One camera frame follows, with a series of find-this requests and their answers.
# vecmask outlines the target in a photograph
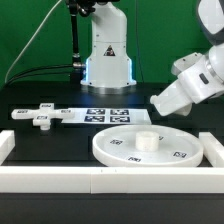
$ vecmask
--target black table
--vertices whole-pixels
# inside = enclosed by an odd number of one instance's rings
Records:
[[[54,103],[69,107],[147,109],[155,125],[178,128],[198,137],[209,131],[224,143],[224,103],[194,105],[188,117],[161,117],[149,103],[166,85],[138,84],[123,95],[97,95],[66,82],[20,82],[0,91],[0,131],[14,130],[16,147],[3,166],[103,166],[92,154],[92,138],[111,125],[62,124],[49,131],[31,120],[13,120],[14,109]],[[210,166],[203,160],[201,166]],[[222,194],[0,194],[0,223],[222,223]]]

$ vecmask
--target plus-shaped block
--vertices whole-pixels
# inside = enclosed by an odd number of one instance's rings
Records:
[[[74,116],[74,109],[54,110],[53,103],[42,103],[39,110],[17,109],[12,112],[13,119],[33,119],[33,125],[40,126],[40,129],[43,131],[50,129],[51,119],[53,118],[71,119]]]

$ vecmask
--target white cylinder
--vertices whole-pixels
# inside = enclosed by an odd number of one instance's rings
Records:
[[[140,151],[157,151],[159,148],[159,134],[151,131],[137,132],[135,146]]]

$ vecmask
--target cable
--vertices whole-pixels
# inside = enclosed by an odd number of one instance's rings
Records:
[[[36,72],[36,71],[42,71],[42,70],[50,70],[50,69],[61,69],[61,68],[73,68],[72,65],[50,65],[50,66],[41,66],[41,67],[35,67],[35,68],[31,68],[25,71],[22,71],[16,75],[14,75],[13,77],[19,77],[21,75],[25,75],[31,72]]]
[[[12,71],[12,69],[15,67],[16,63],[19,61],[19,59],[23,56],[24,52],[27,50],[27,48],[30,46],[30,44],[33,42],[33,40],[35,39],[35,37],[37,36],[37,34],[40,32],[40,30],[42,29],[42,27],[44,26],[45,22],[48,20],[48,18],[50,17],[50,15],[52,14],[52,12],[57,8],[57,6],[62,2],[62,0],[59,0],[53,7],[52,9],[48,12],[48,14],[46,15],[46,17],[44,18],[44,20],[42,21],[42,23],[39,25],[39,27],[37,28],[36,32],[33,34],[33,36],[31,37],[31,39],[28,41],[28,43],[26,44],[26,46],[23,48],[23,50],[20,52],[20,54],[18,55],[18,57],[15,59],[15,61],[12,63],[12,65],[10,66],[9,70],[7,71],[6,75],[5,75],[5,83],[7,83],[8,81],[8,77],[10,72]]]
[[[14,81],[16,81],[18,79],[22,79],[22,78],[42,76],[42,75],[65,75],[65,74],[70,74],[70,73],[71,72],[64,71],[64,72],[48,72],[48,73],[39,73],[39,74],[26,74],[26,75],[21,75],[21,76],[16,76],[16,77],[14,76],[5,83],[5,86],[9,86]]]
[[[138,0],[135,0],[135,34],[136,34],[138,65],[139,65],[139,69],[141,73],[142,82],[145,83],[143,70],[142,70],[141,56],[140,56],[140,44],[139,44],[139,33],[138,33]]]

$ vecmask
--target black cable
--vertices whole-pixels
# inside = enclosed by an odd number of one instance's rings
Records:
[[[140,56],[140,44],[139,44],[139,33],[138,33],[138,0],[135,0],[135,34],[136,34],[136,45],[137,45],[137,57],[138,57],[138,65],[141,73],[142,82],[145,83],[143,70],[142,70],[142,62]]]
[[[73,66],[71,64],[65,64],[65,65],[50,65],[50,66],[41,66],[41,67],[35,67],[31,69],[27,69],[25,71],[22,71],[13,77],[18,77],[20,75],[28,74],[31,72],[41,71],[41,70],[50,70],[50,69],[59,69],[59,68],[72,68]]]
[[[11,83],[18,79],[27,78],[27,77],[34,77],[34,76],[42,76],[42,75],[65,75],[70,74],[71,71],[63,71],[63,72],[48,72],[48,73],[40,73],[40,74],[24,74],[20,76],[14,76],[12,77],[7,83],[5,83],[5,86],[9,86]]]

